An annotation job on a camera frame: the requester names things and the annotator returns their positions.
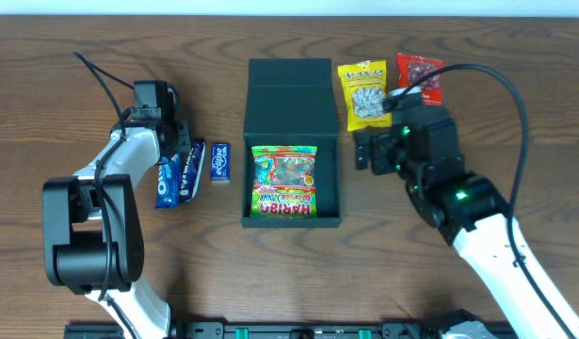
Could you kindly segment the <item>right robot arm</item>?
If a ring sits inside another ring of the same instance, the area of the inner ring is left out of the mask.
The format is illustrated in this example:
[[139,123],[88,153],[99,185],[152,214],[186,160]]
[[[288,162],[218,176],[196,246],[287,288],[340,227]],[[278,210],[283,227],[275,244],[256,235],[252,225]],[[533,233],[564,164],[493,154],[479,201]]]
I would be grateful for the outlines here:
[[440,106],[400,110],[390,128],[355,133],[356,166],[395,173],[415,211],[486,285],[520,338],[579,338],[579,316],[527,244],[509,205],[468,171],[455,121]]

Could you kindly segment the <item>Haribo gummy worms bag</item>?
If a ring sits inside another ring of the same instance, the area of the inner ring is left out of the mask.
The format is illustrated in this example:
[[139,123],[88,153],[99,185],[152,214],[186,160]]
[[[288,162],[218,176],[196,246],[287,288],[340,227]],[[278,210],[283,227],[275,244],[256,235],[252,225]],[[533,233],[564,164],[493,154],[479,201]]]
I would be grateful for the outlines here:
[[316,146],[252,146],[251,218],[316,218]]

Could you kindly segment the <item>blue Eclipse mints tin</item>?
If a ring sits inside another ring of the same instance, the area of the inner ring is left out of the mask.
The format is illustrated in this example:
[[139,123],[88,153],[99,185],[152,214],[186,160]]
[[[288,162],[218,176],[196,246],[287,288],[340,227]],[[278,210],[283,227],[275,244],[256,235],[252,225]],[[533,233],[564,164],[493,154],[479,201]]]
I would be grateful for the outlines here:
[[214,143],[211,149],[210,178],[213,182],[230,181],[231,146],[228,143]]

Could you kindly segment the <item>purple Dairy Milk bar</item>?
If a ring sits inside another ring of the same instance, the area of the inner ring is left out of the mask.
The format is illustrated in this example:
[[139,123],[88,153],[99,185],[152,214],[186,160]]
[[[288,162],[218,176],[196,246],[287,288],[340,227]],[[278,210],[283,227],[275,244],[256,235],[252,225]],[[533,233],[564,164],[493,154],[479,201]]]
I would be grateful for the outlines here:
[[190,202],[197,194],[205,157],[205,146],[206,143],[203,139],[197,139],[191,144],[191,150],[186,155],[179,191],[180,203]]

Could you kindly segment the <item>red Hacks candy bag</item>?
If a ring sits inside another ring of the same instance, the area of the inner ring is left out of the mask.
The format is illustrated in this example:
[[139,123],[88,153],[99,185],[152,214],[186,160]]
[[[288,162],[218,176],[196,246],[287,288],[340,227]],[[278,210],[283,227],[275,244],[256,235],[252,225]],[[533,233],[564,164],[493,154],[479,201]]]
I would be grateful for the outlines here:
[[[399,70],[398,86],[406,88],[425,75],[443,68],[444,62],[434,58],[397,54],[396,65]],[[441,77],[439,75],[422,82],[419,89],[426,105],[442,104]]]

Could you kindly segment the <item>blue Oreo cookie pack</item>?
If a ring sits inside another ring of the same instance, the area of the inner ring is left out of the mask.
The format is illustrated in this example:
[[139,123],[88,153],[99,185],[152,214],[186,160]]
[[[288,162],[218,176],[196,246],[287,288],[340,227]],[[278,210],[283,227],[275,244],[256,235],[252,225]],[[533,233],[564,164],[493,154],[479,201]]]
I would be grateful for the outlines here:
[[175,208],[180,203],[182,157],[179,153],[164,158],[159,166],[156,209]]

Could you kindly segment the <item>dark green gift box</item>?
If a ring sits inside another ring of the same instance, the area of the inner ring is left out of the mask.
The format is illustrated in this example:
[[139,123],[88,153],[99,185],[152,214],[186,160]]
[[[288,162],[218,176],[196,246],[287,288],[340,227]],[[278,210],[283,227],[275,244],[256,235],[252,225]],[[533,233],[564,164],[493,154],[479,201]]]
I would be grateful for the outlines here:
[[[328,58],[253,58],[244,119],[244,228],[337,228],[342,222],[339,122]],[[250,214],[253,146],[315,146],[316,218]]]

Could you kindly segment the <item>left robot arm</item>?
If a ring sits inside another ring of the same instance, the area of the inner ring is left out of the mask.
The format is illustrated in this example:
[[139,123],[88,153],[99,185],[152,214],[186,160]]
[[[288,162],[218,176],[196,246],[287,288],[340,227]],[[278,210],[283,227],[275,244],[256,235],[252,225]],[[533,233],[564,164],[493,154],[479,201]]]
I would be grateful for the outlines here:
[[176,88],[133,85],[133,106],[120,113],[105,147],[71,176],[42,188],[44,264],[48,280],[100,305],[112,323],[69,324],[67,338],[184,338],[186,326],[143,273],[145,245],[135,190],[144,174],[189,145],[177,121]]

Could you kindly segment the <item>yellow Hacks candy bag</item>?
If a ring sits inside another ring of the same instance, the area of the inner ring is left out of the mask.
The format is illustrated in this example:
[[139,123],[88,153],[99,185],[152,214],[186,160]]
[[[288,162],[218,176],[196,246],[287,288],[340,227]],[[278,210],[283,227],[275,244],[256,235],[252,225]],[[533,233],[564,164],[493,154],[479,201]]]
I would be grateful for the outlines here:
[[387,63],[367,60],[337,67],[346,102],[347,131],[385,128],[392,116],[383,106],[387,98]]

